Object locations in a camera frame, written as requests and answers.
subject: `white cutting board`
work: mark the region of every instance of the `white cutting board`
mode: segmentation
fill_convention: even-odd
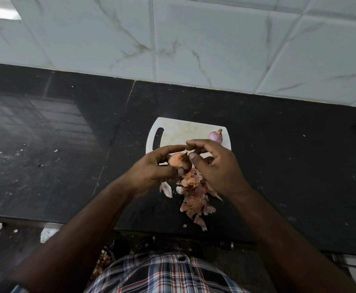
[[[186,141],[191,139],[207,139],[210,132],[217,131],[221,128],[223,130],[223,142],[221,144],[231,150],[231,142],[229,140],[229,134],[226,127],[159,117],[155,120],[151,130],[148,133],[146,153],[152,151],[156,131],[160,127],[164,129],[161,136],[160,147],[167,145],[186,144]],[[207,157],[210,155],[210,153],[201,154],[202,157]]]

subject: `small onion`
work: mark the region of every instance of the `small onion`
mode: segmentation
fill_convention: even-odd
[[[221,134],[223,130],[220,128],[217,132],[211,132],[208,136],[212,141],[218,142],[221,144],[223,142],[223,135]]]
[[[183,168],[185,171],[188,171],[192,168],[193,164],[189,159],[189,156],[187,155],[187,152],[181,153],[175,153],[169,158],[169,165],[175,167],[175,168]]]

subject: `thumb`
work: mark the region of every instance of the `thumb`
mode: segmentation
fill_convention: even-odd
[[[195,165],[195,167],[200,171],[200,173],[203,174],[206,178],[206,176],[209,174],[209,171],[211,169],[209,163],[200,155],[194,152],[189,154],[189,159]]]
[[[175,167],[172,167],[170,165],[157,166],[153,178],[156,180],[166,179],[166,178],[175,178],[175,177],[178,177],[179,174],[183,175],[183,172],[184,172],[183,169],[181,169],[181,168],[176,169]]]

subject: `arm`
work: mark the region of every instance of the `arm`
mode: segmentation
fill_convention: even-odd
[[[159,163],[168,159],[168,153],[184,149],[166,146],[145,155],[16,267],[10,280],[31,292],[82,292],[122,210],[134,195],[178,176],[177,169]]]
[[[238,209],[264,254],[265,266],[279,292],[356,292],[356,284],[316,250],[256,192],[234,154],[211,140],[187,141],[195,167],[211,187]],[[198,153],[210,152],[205,161]]]

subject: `checkered shirt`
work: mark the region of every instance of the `checkered shirt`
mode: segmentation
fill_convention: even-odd
[[[209,263],[183,253],[128,255],[110,265],[84,293],[240,293]]]

